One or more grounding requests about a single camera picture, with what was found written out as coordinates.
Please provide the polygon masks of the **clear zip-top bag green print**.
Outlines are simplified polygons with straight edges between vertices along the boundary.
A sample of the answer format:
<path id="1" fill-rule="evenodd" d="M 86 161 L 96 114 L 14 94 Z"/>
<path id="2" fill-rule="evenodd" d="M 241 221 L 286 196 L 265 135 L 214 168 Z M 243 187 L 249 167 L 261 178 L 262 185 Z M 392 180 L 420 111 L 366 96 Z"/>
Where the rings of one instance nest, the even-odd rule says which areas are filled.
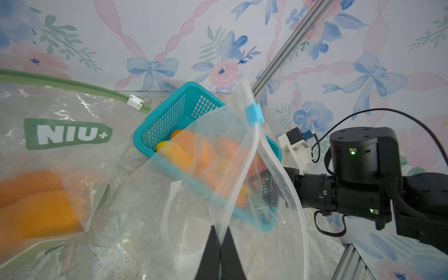
<path id="1" fill-rule="evenodd" d="M 20 266 L 88 231 L 112 172 L 150 108 L 134 95 L 22 71 L 1 71 L 1 181 L 50 170 L 82 192 L 83 231 L 29 239 L 1 252 L 1 270 Z"/>

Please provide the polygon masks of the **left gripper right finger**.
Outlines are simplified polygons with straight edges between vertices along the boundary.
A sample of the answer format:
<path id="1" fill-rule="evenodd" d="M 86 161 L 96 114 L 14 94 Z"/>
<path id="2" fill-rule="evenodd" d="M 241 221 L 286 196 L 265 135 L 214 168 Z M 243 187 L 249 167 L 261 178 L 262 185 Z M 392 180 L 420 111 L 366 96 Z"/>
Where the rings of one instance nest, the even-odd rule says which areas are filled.
<path id="1" fill-rule="evenodd" d="M 221 279 L 247 280 L 229 227 L 221 246 Z"/>

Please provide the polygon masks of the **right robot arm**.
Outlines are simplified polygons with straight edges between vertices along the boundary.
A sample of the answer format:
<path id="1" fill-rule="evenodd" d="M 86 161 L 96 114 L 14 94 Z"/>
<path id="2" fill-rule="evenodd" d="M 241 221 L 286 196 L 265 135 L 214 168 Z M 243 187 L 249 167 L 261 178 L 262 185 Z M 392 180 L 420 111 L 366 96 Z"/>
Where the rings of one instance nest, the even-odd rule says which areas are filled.
<path id="1" fill-rule="evenodd" d="M 328 216 L 365 218 L 377 230 L 394 222 L 398 235 L 446 253 L 448 177 L 442 173 L 403 176 L 399 143 L 388 127 L 334 125 L 326 134 L 326 173 L 286 168 L 303 207 Z"/>

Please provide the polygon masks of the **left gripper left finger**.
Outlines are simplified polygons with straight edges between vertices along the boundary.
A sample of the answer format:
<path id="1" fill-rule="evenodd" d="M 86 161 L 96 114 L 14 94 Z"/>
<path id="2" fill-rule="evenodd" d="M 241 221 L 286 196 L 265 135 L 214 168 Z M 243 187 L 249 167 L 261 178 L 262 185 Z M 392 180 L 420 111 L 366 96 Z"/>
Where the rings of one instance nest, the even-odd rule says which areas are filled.
<path id="1" fill-rule="evenodd" d="M 195 280 L 219 280 L 220 270 L 221 247 L 215 226 L 211 226 Z"/>

